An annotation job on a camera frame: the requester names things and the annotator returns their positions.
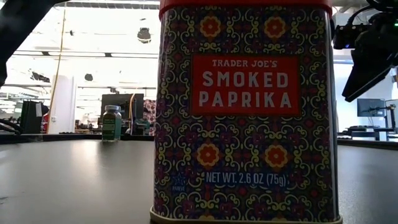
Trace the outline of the person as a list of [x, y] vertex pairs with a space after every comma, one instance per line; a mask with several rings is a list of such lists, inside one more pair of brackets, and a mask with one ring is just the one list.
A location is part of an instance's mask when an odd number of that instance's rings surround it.
[[144, 107], [141, 118], [133, 117], [133, 135], [149, 136], [151, 128], [151, 122], [148, 120], [149, 115], [150, 111]]

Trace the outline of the white column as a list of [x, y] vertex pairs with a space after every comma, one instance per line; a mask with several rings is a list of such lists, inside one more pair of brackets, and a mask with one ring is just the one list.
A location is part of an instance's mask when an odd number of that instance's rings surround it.
[[75, 104], [77, 83], [73, 76], [59, 75], [52, 83], [49, 134], [72, 133], [75, 130]]

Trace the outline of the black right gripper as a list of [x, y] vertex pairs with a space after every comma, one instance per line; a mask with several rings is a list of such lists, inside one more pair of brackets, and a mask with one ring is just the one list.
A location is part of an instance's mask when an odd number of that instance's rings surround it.
[[398, 13], [379, 12], [369, 23], [351, 51], [353, 67], [342, 92], [347, 102], [385, 79], [392, 64], [398, 64]]

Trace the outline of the black computer monitor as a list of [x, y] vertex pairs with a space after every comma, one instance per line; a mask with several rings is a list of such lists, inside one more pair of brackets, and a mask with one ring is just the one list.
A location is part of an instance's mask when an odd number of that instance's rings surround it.
[[357, 116], [358, 117], [385, 117], [385, 101], [376, 98], [358, 98]]

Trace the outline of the black background desk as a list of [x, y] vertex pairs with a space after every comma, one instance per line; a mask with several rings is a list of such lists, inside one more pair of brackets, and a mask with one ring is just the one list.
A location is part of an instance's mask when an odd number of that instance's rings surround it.
[[381, 133], [386, 134], [386, 140], [390, 138], [398, 138], [398, 128], [381, 128], [379, 126], [351, 126], [344, 131], [339, 132], [338, 136], [346, 136], [353, 138], [374, 138], [380, 141]]

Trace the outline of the large black monitor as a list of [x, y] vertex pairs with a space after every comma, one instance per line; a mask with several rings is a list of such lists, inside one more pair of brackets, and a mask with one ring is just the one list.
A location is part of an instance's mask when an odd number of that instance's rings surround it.
[[101, 115], [98, 118], [98, 124], [102, 124], [104, 107], [106, 105], [116, 105], [120, 106], [120, 114], [122, 116], [121, 121], [121, 132], [125, 134], [128, 129], [132, 127], [133, 135], [133, 117], [142, 117], [142, 112], [144, 108], [144, 94], [105, 94], [102, 95], [101, 99]]

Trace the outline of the black ceiling device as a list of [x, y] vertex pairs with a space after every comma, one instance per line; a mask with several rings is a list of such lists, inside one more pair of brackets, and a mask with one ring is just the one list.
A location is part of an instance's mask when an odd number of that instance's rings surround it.
[[32, 72], [31, 79], [37, 80], [37, 81], [41, 81], [41, 82], [44, 82], [44, 83], [50, 83], [50, 78], [45, 77], [45, 76], [43, 76], [41, 74], [38, 74], [36, 72]]

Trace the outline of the red lid paprika tin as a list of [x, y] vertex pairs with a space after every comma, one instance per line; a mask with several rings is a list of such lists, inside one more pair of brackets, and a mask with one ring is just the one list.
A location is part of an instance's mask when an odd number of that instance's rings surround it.
[[160, 0], [156, 224], [342, 224], [330, 0]]

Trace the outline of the red white patterned cloth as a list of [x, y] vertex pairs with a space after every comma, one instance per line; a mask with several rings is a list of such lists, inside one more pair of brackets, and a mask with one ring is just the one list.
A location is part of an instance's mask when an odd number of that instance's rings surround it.
[[149, 136], [155, 134], [155, 117], [156, 117], [156, 101], [155, 100], [144, 100], [144, 124], [145, 133]]

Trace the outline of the black cabinet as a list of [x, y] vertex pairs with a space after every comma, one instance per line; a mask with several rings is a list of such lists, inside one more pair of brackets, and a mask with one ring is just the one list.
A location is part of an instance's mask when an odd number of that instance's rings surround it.
[[23, 101], [20, 127], [23, 134], [40, 134], [42, 118], [49, 112], [42, 102]]

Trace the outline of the green lid spice jar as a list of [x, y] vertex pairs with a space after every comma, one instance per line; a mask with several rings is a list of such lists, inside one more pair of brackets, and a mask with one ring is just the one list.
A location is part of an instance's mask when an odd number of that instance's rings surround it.
[[118, 141], [121, 138], [121, 121], [120, 106], [106, 105], [104, 107], [103, 124], [102, 124], [102, 140], [104, 142]]

